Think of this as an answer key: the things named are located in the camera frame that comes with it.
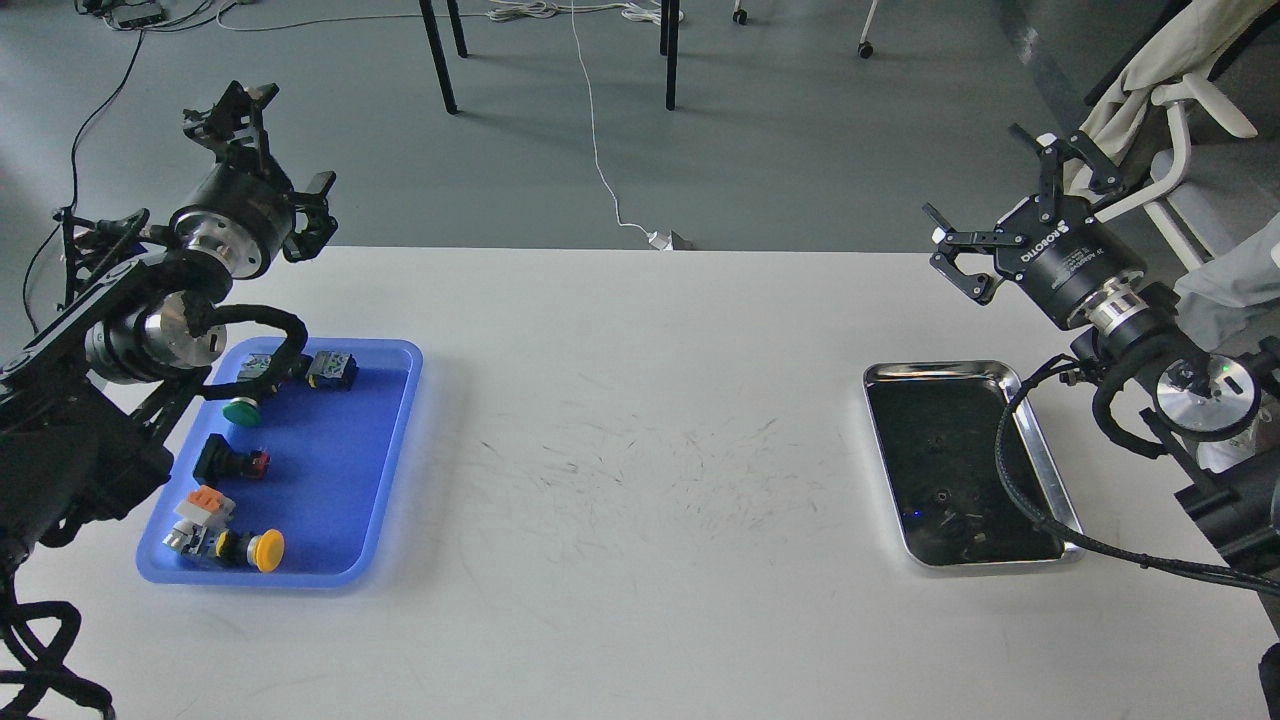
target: black table leg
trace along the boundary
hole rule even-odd
[[[467,40],[462,37],[462,15],[458,14],[458,0],[447,0],[449,23],[453,24],[453,44],[458,46],[458,58],[467,56]]]
[[[676,58],[680,55],[680,0],[669,3],[667,28],[667,109],[676,109]]]
[[[662,0],[662,12],[658,13],[658,53],[667,54],[667,26],[671,23],[671,0]]]
[[[435,9],[431,0],[417,0],[422,8],[422,22],[426,23],[426,41],[431,44],[431,59],[435,60],[435,74],[440,78],[440,95],[444,96],[444,109],[451,115],[458,114],[458,104],[453,101],[453,83],[449,82],[449,67],[444,64],[444,47],[440,45],[440,28],[435,24]]]

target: metal tray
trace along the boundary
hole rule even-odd
[[[941,570],[1029,568],[1083,551],[1032,528],[1000,486],[995,433],[1018,392],[1011,368],[992,360],[872,365],[863,391],[908,553]],[[1006,437],[1015,482],[1061,523],[1079,520],[1030,405]]]

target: white table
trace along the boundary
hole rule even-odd
[[[19,571],[83,610],[69,665],[122,717],[1265,716],[1256,596],[906,559],[863,370],[1029,373],[1073,336],[1016,291],[980,309],[919,255],[333,247],[232,300],[410,340],[426,382],[353,587],[148,584],[150,501]],[[1032,396],[1085,529],[1216,560],[1184,475],[1107,445],[1089,396]]]

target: floor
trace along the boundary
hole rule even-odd
[[[179,13],[196,3],[163,4]],[[1034,159],[1006,127],[1074,127],[1087,110],[1079,99],[1158,12],[1102,0],[891,0],[863,60],[864,3],[744,5],[750,23],[739,27],[730,0],[684,3],[676,111],[663,108],[657,26],[617,10],[576,18],[599,160],[622,220],[675,229],[700,250],[927,252],[925,201],[957,227],[988,228],[1036,183]],[[262,1],[225,23],[353,6]],[[371,0],[358,12],[416,6]],[[472,55],[449,60],[456,117],[440,102],[420,18],[148,33],[128,86],[81,146],[78,214],[148,206],[168,218],[210,163],[183,137],[180,110],[207,109],[239,79],[279,83],[266,126],[297,184],[337,170],[337,243],[646,249],[643,232],[617,227],[596,176],[570,18],[465,24]],[[0,293],[10,307],[0,355],[29,337],[22,273],[51,228],[49,210],[70,195],[70,140],[119,82],[134,41],[64,0],[0,6]],[[1117,229],[1169,265],[1149,228],[1129,225]],[[56,252],[35,270],[45,323],[60,286]]]

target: green push button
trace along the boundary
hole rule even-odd
[[[243,428],[256,428],[262,424],[262,414],[257,405],[248,400],[233,400],[223,406],[223,418]]]

